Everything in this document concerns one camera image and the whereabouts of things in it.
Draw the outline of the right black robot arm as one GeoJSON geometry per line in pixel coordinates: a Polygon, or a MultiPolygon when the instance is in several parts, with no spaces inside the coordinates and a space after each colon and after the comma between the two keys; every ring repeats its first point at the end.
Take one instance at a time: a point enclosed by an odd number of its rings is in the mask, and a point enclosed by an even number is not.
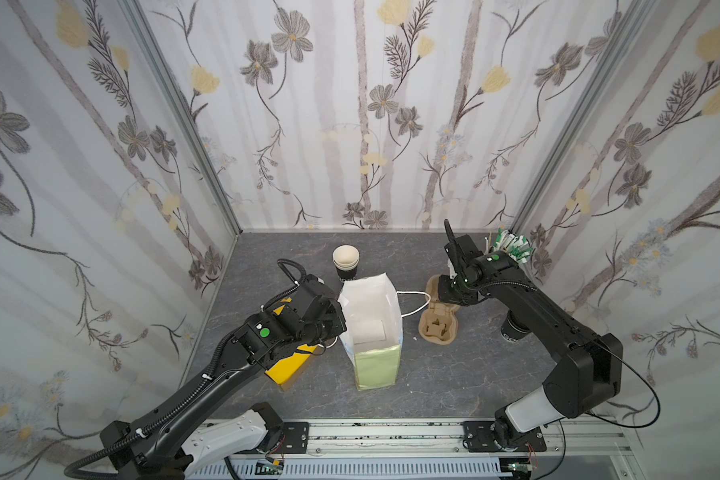
{"type": "Polygon", "coordinates": [[[499,301],[507,309],[502,337],[518,342],[534,335],[555,362],[540,387],[498,409],[486,432],[473,436],[480,448],[497,452],[529,446],[542,426],[591,415],[620,393],[628,366],[622,342],[580,323],[529,279],[521,266],[531,252],[524,237],[502,231],[483,252],[470,235],[456,235],[449,223],[444,230],[453,273],[439,277],[439,301],[460,307],[499,301]]]}

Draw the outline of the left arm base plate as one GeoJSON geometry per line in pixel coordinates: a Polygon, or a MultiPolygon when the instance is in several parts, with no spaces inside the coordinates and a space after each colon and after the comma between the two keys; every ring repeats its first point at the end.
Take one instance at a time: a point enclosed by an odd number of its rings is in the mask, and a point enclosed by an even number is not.
{"type": "Polygon", "coordinates": [[[282,441],[277,454],[305,454],[308,449],[310,424],[308,422],[285,422],[282,428],[282,441]]]}

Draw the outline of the green white paper bag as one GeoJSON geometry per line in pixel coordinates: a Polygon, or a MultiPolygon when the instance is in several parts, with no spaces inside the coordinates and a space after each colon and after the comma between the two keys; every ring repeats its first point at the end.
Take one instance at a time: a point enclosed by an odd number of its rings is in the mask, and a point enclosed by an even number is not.
{"type": "Polygon", "coordinates": [[[423,303],[403,312],[396,289],[385,274],[348,280],[339,294],[346,320],[341,343],[352,363],[356,388],[375,390],[394,385],[402,356],[404,319],[429,306],[431,295],[416,291],[423,303]]]}

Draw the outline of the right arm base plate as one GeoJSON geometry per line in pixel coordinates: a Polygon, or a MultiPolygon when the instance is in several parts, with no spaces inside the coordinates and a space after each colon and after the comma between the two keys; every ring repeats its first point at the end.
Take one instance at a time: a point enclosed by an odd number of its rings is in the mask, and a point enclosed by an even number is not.
{"type": "Polygon", "coordinates": [[[463,446],[471,453],[545,452],[547,445],[539,428],[521,433],[509,421],[465,421],[463,446]]]}

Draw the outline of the black paper coffee cup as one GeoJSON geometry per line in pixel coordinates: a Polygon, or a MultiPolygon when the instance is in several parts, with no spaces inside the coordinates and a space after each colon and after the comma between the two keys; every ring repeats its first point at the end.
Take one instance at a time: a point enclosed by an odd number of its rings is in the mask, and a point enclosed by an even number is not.
{"type": "Polygon", "coordinates": [[[527,337],[531,331],[516,318],[512,311],[508,311],[500,333],[506,341],[515,343],[527,337]]]}

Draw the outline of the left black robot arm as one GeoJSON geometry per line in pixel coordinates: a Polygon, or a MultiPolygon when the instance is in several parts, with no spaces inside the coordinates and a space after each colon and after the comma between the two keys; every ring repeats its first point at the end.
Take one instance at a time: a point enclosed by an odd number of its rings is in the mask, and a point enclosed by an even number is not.
{"type": "Polygon", "coordinates": [[[102,449],[68,465],[72,479],[103,479],[89,465],[108,459],[112,479],[183,479],[197,454],[190,437],[233,393],[294,354],[338,338],[346,320],[337,293],[295,261],[298,273],[217,344],[204,370],[161,405],[133,422],[114,421],[100,433],[102,449]]]}

